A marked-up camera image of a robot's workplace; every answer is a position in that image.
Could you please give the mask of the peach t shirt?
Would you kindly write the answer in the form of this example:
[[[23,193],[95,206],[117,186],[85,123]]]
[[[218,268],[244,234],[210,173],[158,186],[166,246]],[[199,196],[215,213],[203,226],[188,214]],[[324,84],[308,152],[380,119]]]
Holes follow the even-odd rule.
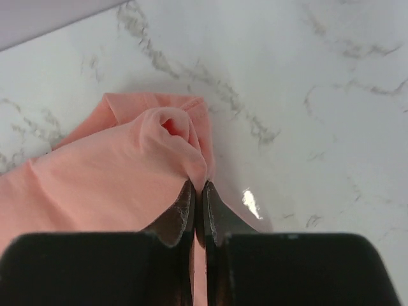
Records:
[[[1,176],[1,256],[28,233],[140,231],[195,191],[193,304],[207,303],[196,218],[214,157],[206,103],[196,96],[106,94],[48,154]]]

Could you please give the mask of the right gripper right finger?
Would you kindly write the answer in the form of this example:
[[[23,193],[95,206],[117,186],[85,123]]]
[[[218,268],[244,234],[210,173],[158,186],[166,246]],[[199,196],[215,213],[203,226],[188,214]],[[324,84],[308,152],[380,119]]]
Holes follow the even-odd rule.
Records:
[[[260,233],[205,184],[209,305],[399,305],[377,249],[353,233]]]

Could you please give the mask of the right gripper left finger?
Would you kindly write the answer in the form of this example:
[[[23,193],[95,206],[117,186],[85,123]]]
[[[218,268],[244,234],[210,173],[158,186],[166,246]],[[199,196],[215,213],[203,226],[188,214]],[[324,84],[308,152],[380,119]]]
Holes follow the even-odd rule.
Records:
[[[1,256],[2,305],[192,305],[195,191],[140,231],[28,233]]]

